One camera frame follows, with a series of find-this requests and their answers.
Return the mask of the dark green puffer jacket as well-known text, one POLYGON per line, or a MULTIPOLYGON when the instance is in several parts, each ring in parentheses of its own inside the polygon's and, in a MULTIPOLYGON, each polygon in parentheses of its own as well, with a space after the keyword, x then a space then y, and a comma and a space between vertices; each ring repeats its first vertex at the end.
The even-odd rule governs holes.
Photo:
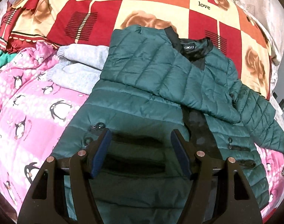
POLYGON ((171 132, 210 157, 234 157, 264 208, 269 185, 257 148, 284 154, 274 117, 271 103, 241 82, 209 38, 132 25, 113 31, 100 79, 52 154, 70 157, 108 128, 112 142, 90 182, 104 223, 176 223, 192 183, 171 132))

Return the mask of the pink penguin blanket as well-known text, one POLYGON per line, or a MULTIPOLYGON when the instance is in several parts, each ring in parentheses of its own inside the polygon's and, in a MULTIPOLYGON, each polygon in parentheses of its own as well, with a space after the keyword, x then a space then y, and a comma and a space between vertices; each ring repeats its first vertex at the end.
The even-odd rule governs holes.
POLYGON ((20 51, 0 72, 0 192, 15 211, 87 95, 52 82, 46 43, 20 51))

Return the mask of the grey folded garment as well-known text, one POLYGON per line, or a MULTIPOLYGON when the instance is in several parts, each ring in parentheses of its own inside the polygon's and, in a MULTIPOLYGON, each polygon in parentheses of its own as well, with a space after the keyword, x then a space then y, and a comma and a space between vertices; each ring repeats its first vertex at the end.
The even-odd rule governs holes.
POLYGON ((62 46, 57 51, 59 62, 49 77, 59 86, 89 95, 100 79, 108 54, 108 46, 62 46))

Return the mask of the green cloth at bedside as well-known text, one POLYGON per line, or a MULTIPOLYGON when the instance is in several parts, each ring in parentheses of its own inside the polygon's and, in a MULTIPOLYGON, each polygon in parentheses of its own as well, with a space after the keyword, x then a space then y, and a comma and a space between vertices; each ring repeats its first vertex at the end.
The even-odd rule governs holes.
POLYGON ((0 51, 0 68, 13 60, 17 53, 8 54, 0 51))

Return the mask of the red orange rose quilt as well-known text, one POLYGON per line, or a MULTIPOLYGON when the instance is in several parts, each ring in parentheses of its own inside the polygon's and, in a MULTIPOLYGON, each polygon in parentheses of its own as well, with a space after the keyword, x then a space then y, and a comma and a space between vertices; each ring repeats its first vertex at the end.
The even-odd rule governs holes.
POLYGON ((270 96, 271 49, 257 23, 231 0, 18 0, 0 24, 0 49, 38 41, 108 46, 115 29, 172 27, 180 38, 209 37, 233 60, 243 84, 270 96))

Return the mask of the beige patterned curtain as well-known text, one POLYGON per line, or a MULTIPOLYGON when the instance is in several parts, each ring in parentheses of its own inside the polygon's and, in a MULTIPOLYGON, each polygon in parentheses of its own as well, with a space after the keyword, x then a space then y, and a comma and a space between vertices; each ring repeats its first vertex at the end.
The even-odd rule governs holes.
POLYGON ((278 66, 284 52, 284 8, 279 0, 234 0, 268 31, 271 37, 272 60, 278 66))

